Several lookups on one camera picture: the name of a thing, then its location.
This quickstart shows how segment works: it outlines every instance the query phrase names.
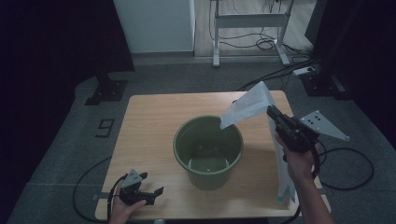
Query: green bucket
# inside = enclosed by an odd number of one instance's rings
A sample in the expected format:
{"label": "green bucket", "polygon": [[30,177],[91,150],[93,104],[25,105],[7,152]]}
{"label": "green bucket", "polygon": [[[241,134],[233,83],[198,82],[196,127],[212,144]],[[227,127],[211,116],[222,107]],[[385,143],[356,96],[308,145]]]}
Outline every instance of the green bucket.
{"label": "green bucket", "polygon": [[177,131],[174,153],[198,189],[218,189],[242,157],[243,139],[235,125],[224,130],[216,116],[188,120]]}

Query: white wall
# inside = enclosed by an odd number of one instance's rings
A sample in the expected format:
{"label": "white wall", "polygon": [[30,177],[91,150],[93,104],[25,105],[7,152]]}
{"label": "white wall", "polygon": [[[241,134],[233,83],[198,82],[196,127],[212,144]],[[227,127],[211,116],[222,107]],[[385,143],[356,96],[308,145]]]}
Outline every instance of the white wall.
{"label": "white wall", "polygon": [[193,51],[193,0],[114,0],[131,53]]}

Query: metal frame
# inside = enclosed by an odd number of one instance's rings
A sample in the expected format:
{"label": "metal frame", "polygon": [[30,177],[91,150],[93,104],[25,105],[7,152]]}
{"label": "metal frame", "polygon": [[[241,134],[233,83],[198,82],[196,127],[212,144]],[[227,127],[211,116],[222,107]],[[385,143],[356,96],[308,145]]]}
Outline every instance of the metal frame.
{"label": "metal frame", "polygon": [[282,46],[283,38],[286,33],[286,28],[289,23],[291,8],[294,0],[290,0],[288,9],[284,14],[282,13],[264,13],[264,14],[250,14],[250,15],[220,15],[219,14],[219,0],[216,1],[215,9],[215,40],[213,44],[213,66],[219,67],[219,29],[222,28],[247,28],[247,27],[280,27],[278,39],[274,40],[277,53],[284,65],[289,65],[290,61],[285,53],[285,48]]}

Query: white paper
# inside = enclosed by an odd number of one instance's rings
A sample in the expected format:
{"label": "white paper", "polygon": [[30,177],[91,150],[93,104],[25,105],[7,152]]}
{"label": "white paper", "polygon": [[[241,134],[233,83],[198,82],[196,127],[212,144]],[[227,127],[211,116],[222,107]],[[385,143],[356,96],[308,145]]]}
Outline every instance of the white paper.
{"label": "white paper", "polygon": [[[221,115],[220,128],[225,129],[241,119],[248,119],[261,113],[266,113],[268,105],[276,105],[275,101],[263,82],[259,82],[250,91],[234,102],[228,108],[228,113]],[[275,122],[268,117],[271,135],[276,150],[276,163],[279,178],[277,199],[283,202],[288,194],[295,202],[295,187],[288,173],[288,164],[283,161],[282,146],[275,139]]]}

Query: wooden table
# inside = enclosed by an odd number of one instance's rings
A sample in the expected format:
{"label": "wooden table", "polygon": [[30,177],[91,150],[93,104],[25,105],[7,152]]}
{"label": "wooden table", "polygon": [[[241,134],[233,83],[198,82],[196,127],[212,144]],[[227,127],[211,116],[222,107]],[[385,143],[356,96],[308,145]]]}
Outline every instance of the wooden table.
{"label": "wooden table", "polygon": [[[120,135],[107,171],[102,192],[122,175],[136,169],[148,172],[141,191],[164,187],[155,205],[134,213],[134,219],[286,217],[297,204],[276,200],[278,177],[276,154],[266,114],[236,123],[244,139],[244,154],[230,179],[217,190],[205,191],[192,185],[187,172],[177,163],[173,140],[188,119],[221,115],[244,92],[213,92],[136,95],[130,99]],[[283,91],[271,91],[276,106],[292,115]],[[95,215],[106,219],[106,199],[100,199]]]}

